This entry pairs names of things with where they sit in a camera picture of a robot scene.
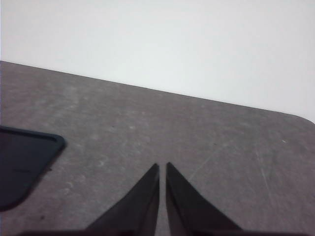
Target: white wall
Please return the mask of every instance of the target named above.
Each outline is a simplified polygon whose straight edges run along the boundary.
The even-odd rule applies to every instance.
[[[1,59],[315,121],[314,0],[1,0]]]

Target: gray table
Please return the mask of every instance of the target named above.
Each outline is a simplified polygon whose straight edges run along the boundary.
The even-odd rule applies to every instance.
[[[1,124],[68,146],[2,235],[82,229],[165,163],[241,227],[315,234],[315,126],[287,114],[1,62]]]

